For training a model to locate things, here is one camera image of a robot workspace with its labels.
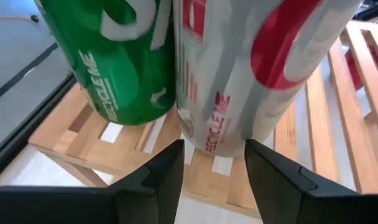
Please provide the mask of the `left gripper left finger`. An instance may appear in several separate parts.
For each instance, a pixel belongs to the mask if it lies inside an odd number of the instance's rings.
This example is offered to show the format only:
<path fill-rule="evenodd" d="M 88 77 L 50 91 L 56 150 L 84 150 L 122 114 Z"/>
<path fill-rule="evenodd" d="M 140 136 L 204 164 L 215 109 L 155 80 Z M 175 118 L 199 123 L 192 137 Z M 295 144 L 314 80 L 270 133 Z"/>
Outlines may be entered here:
<path fill-rule="evenodd" d="M 0 186 L 0 223 L 174 223 L 184 153 L 178 139 L 107 187 Z"/>

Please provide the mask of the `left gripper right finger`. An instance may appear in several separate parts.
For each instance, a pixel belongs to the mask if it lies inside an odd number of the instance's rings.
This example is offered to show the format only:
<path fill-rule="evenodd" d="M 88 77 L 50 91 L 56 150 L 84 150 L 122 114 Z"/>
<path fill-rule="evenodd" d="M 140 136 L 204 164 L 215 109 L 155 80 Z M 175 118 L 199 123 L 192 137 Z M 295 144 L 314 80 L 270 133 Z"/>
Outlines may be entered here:
<path fill-rule="evenodd" d="M 359 194 L 253 139 L 244 158 L 264 223 L 378 223 L 378 194 Z"/>

